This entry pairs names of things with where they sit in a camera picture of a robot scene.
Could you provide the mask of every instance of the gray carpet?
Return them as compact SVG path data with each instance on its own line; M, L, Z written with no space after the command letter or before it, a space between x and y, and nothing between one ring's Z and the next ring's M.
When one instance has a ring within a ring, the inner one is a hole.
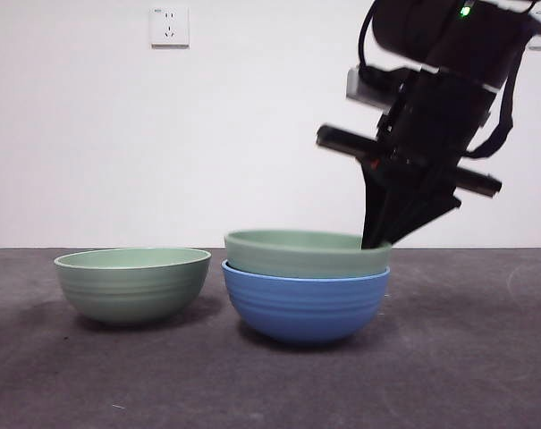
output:
M65 253L0 250L0 429L541 429L541 249L396 250L381 313L320 349L240 322L223 250L142 329L78 316Z

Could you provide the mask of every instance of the bowl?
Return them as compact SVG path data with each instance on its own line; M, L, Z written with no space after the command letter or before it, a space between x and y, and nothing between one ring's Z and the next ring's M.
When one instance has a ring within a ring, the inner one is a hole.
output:
M245 273L223 262L232 305L251 328L275 340L323 344L347 337L375 316L389 269L364 277L300 279Z
M174 315L195 299L210 253L192 248L116 248L58 257L63 294L84 316L142 324Z
M252 230L224 237L229 265L247 273L346 278L383 273L391 244L361 248L361 237L317 231Z

